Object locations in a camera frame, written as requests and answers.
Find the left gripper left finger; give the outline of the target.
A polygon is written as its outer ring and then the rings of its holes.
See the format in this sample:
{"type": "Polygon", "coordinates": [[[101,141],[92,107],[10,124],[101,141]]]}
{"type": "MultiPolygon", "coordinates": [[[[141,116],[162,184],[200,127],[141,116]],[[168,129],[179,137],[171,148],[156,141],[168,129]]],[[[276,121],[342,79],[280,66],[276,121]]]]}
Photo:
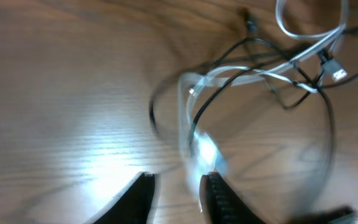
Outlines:
{"type": "Polygon", "coordinates": [[[159,192],[159,175],[140,172],[119,193],[86,223],[146,224],[159,192]]]}

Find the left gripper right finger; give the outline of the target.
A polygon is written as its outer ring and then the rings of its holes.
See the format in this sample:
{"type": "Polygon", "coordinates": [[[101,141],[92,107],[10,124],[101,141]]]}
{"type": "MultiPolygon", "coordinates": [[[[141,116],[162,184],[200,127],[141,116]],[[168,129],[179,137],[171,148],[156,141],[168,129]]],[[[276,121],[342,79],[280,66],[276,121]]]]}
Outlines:
{"type": "Polygon", "coordinates": [[[201,177],[200,204],[208,224],[265,224],[218,172],[201,177]]]}

